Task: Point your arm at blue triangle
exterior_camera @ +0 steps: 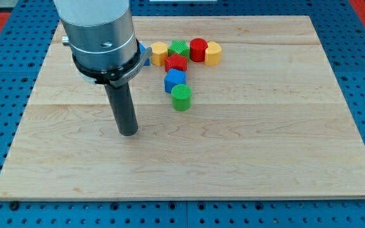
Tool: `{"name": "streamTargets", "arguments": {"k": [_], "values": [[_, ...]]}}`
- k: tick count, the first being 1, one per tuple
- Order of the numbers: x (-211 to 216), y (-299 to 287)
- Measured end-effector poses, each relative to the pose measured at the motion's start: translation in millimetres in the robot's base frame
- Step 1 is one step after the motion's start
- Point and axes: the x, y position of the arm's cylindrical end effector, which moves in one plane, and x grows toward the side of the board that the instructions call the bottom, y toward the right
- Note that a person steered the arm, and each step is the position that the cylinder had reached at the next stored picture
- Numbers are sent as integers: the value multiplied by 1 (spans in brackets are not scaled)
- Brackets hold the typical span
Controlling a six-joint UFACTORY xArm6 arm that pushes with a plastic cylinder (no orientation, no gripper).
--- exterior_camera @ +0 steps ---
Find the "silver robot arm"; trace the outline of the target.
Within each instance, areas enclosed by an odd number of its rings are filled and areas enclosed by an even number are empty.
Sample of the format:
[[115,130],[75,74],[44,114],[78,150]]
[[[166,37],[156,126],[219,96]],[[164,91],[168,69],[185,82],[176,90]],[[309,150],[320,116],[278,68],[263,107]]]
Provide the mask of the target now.
[[92,84],[120,87],[142,69],[129,0],[54,0],[76,68]]

